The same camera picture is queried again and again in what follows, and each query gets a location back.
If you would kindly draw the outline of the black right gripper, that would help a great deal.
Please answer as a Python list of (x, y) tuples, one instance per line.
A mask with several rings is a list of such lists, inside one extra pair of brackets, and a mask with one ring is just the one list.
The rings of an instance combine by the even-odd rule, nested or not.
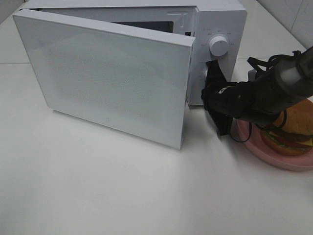
[(205, 64), (207, 75), (201, 91), (204, 109), (216, 125), (218, 135), (229, 135), (232, 118), (247, 117), (247, 83), (228, 82), (217, 60)]

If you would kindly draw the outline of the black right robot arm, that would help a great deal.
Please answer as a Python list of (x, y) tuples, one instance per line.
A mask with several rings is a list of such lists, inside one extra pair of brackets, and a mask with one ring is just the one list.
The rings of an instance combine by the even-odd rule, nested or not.
[(253, 67), (247, 82), (228, 82), (218, 61), (206, 62), (208, 72), (201, 91), (204, 109), (210, 114), (219, 135), (228, 135), (233, 119), (263, 128), (287, 108), (313, 95), (313, 49), (277, 54), (267, 61), (248, 58)]

